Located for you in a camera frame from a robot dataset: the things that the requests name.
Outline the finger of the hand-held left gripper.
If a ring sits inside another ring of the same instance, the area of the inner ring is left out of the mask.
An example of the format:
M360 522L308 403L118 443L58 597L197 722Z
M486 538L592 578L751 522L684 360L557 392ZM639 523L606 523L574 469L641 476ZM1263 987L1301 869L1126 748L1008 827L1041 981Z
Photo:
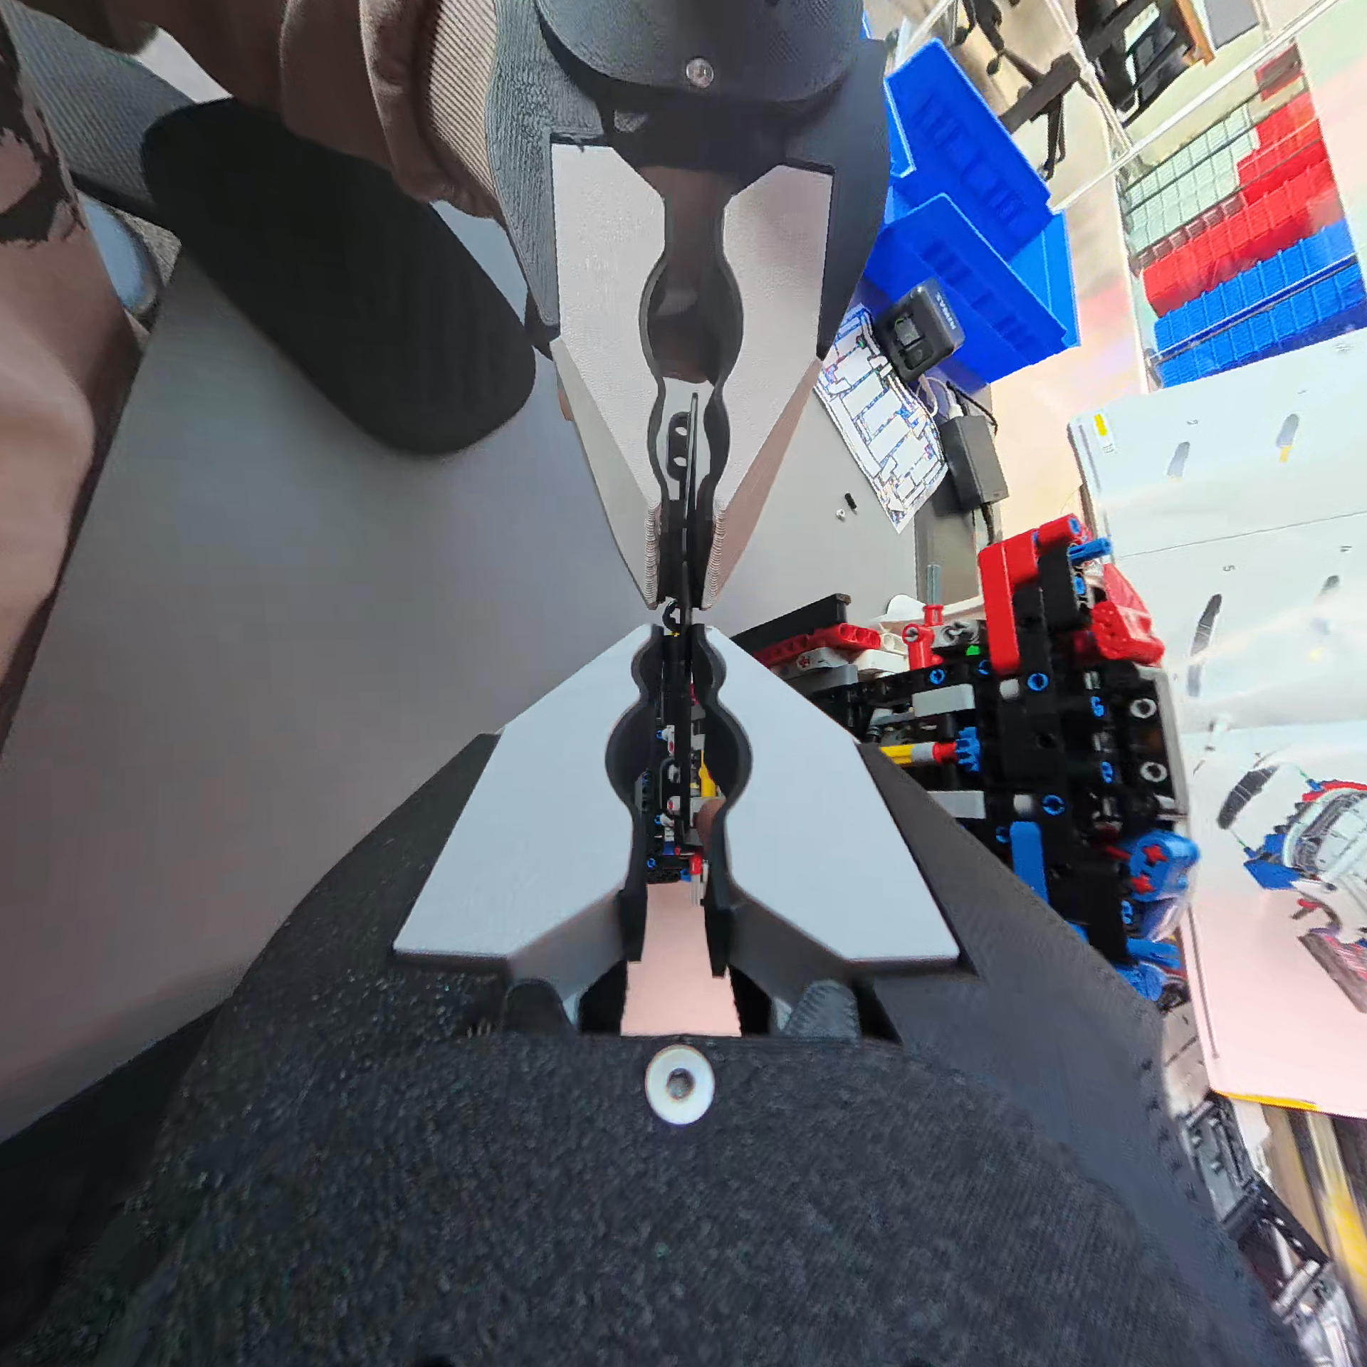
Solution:
M721 377L705 409L705 610L717 605L760 527L818 377L829 200L829 171L778 166L721 214Z
M611 145L550 145L557 312L550 342L611 538L661 610L663 377L644 307L663 263L663 199Z

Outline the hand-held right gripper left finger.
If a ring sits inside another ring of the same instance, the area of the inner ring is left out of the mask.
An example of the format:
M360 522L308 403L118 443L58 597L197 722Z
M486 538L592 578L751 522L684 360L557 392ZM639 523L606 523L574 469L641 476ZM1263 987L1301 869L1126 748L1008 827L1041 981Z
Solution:
M398 961L550 981L570 1018L628 961L635 812L609 777L609 742L644 695L652 638L629 630L499 729L392 941Z

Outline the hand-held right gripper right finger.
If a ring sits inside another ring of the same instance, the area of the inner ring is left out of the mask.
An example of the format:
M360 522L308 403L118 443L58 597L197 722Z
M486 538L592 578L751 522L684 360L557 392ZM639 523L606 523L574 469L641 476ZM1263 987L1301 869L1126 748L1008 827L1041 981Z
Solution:
M780 1030L815 981L894 1030L894 1002L955 981L965 947L860 743L721 630L700 625L708 954L741 1030Z

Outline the toy brick race car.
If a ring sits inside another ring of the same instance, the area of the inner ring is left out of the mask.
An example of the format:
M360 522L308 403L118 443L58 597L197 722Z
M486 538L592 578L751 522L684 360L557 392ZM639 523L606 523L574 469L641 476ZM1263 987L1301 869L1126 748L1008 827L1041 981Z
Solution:
M1160 1005L1182 981L1170 921L1197 864L1164 644L1110 544L1072 517L989 544L977 578L982 601L966 613L927 605L905 624L909 669L807 700L860 743L965 947L960 972L987 968L987 950L966 941L973 914L989 930L1021 930L1026 914L1049 908L1138 1002ZM639 661L644 695L609 743L609 777L635 812L620 894L628 961L644 941L652 809L641 779L663 638L656 625ZM800 656L794 638L743 651L778 679L778 662ZM705 729L700 613L681 644ZM717 794L705 760L700 794Z

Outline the black cube device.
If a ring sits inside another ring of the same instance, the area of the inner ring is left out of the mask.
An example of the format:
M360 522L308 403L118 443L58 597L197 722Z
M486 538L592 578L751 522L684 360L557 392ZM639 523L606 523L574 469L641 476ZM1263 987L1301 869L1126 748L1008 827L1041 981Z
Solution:
M911 390L927 370L965 348L965 323L940 281L927 279L871 319L871 336L894 377Z

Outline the sticker sheet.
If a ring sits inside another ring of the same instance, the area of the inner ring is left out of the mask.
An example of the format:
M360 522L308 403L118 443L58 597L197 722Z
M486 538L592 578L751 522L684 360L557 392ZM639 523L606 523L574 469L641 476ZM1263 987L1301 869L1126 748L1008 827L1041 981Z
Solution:
M866 304L849 304L818 370L815 397L843 436L876 507L903 534L945 484L949 462L934 413L920 403L871 334Z

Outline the blue storage bin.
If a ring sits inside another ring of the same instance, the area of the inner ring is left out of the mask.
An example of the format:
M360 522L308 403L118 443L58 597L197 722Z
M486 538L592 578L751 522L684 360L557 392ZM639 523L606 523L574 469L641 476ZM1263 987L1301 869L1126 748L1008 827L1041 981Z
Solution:
M965 329L953 360L987 386L1080 346L1069 233L1058 214L1014 257L999 257L949 194L905 205L889 191L866 287L898 302L925 281L940 287Z
M940 42L884 76L889 187L905 200L955 199L999 222L1052 214L1052 194Z

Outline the black power adapter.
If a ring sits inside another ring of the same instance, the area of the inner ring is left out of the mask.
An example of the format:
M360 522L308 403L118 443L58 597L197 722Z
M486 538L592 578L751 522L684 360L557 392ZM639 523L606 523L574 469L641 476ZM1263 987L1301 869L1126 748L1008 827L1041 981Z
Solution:
M934 426L960 514L973 514L1008 498L1008 480L997 456L997 436L987 413L953 413Z

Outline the shelf of coloured storage bins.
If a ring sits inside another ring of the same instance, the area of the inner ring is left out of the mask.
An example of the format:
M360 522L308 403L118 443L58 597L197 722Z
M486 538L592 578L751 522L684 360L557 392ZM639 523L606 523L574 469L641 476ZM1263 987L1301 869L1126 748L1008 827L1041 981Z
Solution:
M1367 323L1358 244L1298 62L1175 151L1127 166L1118 215L1155 390Z

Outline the white booklet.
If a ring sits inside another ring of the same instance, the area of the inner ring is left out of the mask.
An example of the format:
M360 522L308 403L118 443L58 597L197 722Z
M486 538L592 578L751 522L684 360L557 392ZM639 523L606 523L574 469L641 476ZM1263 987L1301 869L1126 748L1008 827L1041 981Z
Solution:
M1203 849L1182 954L1210 1085L1367 1114L1364 329L1069 420L1164 644Z

